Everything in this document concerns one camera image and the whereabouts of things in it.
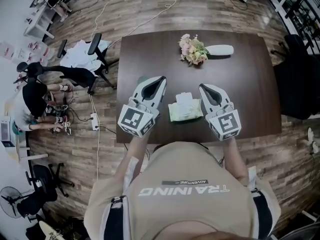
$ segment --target person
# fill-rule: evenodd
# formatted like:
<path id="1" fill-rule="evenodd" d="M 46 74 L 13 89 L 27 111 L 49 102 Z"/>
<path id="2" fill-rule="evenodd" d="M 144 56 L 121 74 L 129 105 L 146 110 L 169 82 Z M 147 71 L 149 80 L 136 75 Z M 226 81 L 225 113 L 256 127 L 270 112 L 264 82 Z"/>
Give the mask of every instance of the person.
<path id="1" fill-rule="evenodd" d="M 149 134 L 133 137 L 111 178 L 92 188 L 84 225 L 92 240 L 264 239 L 281 209 L 267 181 L 248 169 L 232 137 L 225 168 L 204 146 L 173 142 L 140 173 Z"/>
<path id="2" fill-rule="evenodd" d="M 35 2 L 35 5 L 46 2 L 47 5 L 54 9 L 57 14 L 61 17 L 60 22 L 64 22 L 66 18 L 69 16 L 68 13 L 72 13 L 72 10 L 61 0 L 38 0 Z"/>
<path id="3" fill-rule="evenodd" d="M 68 121 L 67 116 L 45 116 L 47 103 L 43 96 L 47 92 L 69 92 L 71 85 L 50 84 L 45 85 L 36 81 L 28 82 L 15 98 L 14 122 L 12 129 L 15 134 L 21 131 L 63 129 L 63 123 Z"/>
<path id="4" fill-rule="evenodd" d="M 320 145 L 320 138 L 315 137 L 314 131 L 311 127 L 308 127 L 308 144 L 312 146 L 312 151 L 314 154 L 319 154 L 319 145 Z"/>

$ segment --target pink flower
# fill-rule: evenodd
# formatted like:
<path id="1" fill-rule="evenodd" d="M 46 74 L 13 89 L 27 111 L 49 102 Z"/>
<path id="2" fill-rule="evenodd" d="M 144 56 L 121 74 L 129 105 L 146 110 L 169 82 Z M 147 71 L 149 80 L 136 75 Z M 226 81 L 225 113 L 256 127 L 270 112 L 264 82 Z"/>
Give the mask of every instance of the pink flower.
<path id="1" fill-rule="evenodd" d="M 189 53 L 189 48 L 190 48 L 190 45 L 185 43 L 181 48 L 182 55 L 187 56 Z"/>
<path id="2" fill-rule="evenodd" d="M 189 39 L 190 38 L 190 35 L 189 34 L 184 34 L 182 37 L 181 37 L 181 39 Z"/>

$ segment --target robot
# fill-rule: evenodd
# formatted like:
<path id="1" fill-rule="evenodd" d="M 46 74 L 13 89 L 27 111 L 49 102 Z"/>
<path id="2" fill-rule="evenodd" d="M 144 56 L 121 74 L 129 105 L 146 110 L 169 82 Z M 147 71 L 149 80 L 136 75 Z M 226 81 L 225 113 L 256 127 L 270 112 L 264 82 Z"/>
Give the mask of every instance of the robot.
<path id="1" fill-rule="evenodd" d="M 124 104 L 118 125 L 125 132 L 143 137 L 154 125 L 159 115 L 158 106 L 166 92 L 167 79 L 156 76 L 138 84 Z M 241 130 L 239 114 L 227 93 L 212 84 L 200 84 L 199 91 L 210 129 L 220 141 L 237 136 Z"/>
<path id="2" fill-rule="evenodd" d="M 210 129 L 220 141 L 237 136 L 241 130 L 238 110 L 230 101 L 227 93 L 212 84 L 200 84 L 199 91 L 208 113 L 205 119 Z"/>
<path id="3" fill-rule="evenodd" d="M 128 105 L 123 105 L 118 125 L 125 132 L 143 137 L 156 123 L 158 106 L 162 102 L 167 86 L 164 76 L 142 81 L 135 88 Z"/>

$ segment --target chair armrest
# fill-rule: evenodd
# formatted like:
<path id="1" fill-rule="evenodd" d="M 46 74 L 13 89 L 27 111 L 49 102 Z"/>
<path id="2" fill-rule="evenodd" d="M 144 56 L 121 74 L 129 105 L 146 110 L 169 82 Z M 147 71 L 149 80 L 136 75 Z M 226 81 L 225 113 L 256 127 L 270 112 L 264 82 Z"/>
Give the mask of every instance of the chair armrest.
<path id="1" fill-rule="evenodd" d="M 58 54 L 56 55 L 58 58 L 61 58 L 62 55 L 63 56 L 66 55 L 67 52 L 65 50 L 65 47 L 66 47 L 67 41 L 68 39 L 62 40 L 62 43 L 60 44 L 60 47 L 58 50 Z"/>
<path id="2" fill-rule="evenodd" d="M 88 50 L 88 55 L 93 55 L 96 52 L 96 49 L 98 48 L 101 37 L 102 37 L 101 33 L 96 33 L 94 35 L 94 38 L 93 38 L 91 45 L 90 45 L 90 48 Z"/>

